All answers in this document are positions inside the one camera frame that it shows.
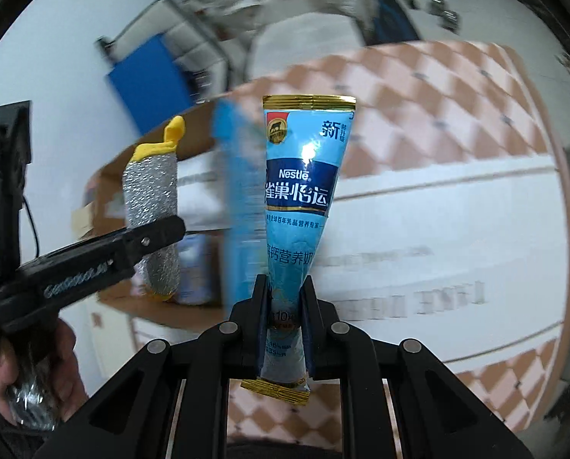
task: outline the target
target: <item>silver screw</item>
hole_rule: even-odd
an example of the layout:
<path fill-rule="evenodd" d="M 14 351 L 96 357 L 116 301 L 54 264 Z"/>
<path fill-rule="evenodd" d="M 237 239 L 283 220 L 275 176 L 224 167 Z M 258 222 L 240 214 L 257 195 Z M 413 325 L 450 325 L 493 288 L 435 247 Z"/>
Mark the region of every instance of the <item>silver screw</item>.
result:
<path fill-rule="evenodd" d="M 345 335 L 350 330 L 350 327 L 347 323 L 338 321 L 332 324 L 332 331 L 337 333 L 338 335 Z"/>
<path fill-rule="evenodd" d="M 403 342 L 403 349 L 409 352 L 410 354 L 416 354 L 417 352 L 421 352 L 421 348 L 423 348 L 423 345 L 421 345 L 421 342 L 419 342 L 418 340 L 408 339 L 404 340 Z"/>
<path fill-rule="evenodd" d="M 166 342 L 164 340 L 151 340 L 146 349 L 151 352 L 151 354 L 160 354 L 166 349 Z"/>
<path fill-rule="evenodd" d="M 224 335 L 236 333 L 237 330 L 238 330 L 238 324 L 236 324 L 233 321 L 225 321 L 219 325 L 219 331 Z"/>

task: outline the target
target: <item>gold sealed edge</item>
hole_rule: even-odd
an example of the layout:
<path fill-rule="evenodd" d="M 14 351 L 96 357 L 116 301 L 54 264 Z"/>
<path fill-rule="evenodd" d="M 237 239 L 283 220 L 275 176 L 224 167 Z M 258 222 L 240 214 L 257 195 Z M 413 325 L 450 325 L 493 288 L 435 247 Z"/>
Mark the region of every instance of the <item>gold sealed edge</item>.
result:
<path fill-rule="evenodd" d="M 305 406 L 310 397 L 308 390 L 293 390 L 264 379 L 243 379 L 240 386 L 256 394 L 277 398 L 296 406 Z"/>
<path fill-rule="evenodd" d="M 269 94 L 263 97 L 266 110 L 335 110 L 354 111 L 354 96 L 340 94 Z"/>

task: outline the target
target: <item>nestle logo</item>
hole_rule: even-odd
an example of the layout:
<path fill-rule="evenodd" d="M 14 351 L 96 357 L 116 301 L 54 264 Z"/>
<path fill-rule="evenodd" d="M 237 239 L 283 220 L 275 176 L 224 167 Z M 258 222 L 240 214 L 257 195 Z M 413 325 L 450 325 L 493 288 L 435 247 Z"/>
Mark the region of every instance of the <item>nestle logo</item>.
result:
<path fill-rule="evenodd" d="M 301 179 L 302 181 L 310 181 L 308 171 L 300 171 L 299 169 L 279 169 L 279 178 L 281 179 Z"/>

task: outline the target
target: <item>metal object on floor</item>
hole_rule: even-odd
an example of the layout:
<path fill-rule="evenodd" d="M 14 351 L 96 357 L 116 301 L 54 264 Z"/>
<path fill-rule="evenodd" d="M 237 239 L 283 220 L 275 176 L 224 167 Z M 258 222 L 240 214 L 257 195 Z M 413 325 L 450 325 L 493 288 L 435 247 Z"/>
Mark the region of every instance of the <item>metal object on floor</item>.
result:
<path fill-rule="evenodd" d="M 459 31 L 459 14 L 452 10 L 445 10 L 440 15 L 440 26 L 457 34 Z"/>
<path fill-rule="evenodd" d="M 440 16 L 445 10 L 448 10 L 448 4 L 445 0 L 428 0 L 428 14 Z"/>

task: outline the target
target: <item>black cable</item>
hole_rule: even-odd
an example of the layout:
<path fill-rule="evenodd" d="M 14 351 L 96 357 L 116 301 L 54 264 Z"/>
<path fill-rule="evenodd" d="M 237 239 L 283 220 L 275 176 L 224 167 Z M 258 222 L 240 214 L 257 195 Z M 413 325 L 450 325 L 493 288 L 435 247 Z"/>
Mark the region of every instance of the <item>black cable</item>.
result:
<path fill-rule="evenodd" d="M 29 209 L 28 201 L 23 195 L 23 206 L 25 207 L 25 211 L 28 213 L 29 224 L 32 227 L 32 233 L 34 233 L 34 243 L 36 244 L 36 259 L 41 254 L 41 244 L 38 241 L 38 233 L 36 233 L 36 225 L 34 224 L 34 218 L 32 217 L 32 212 Z"/>

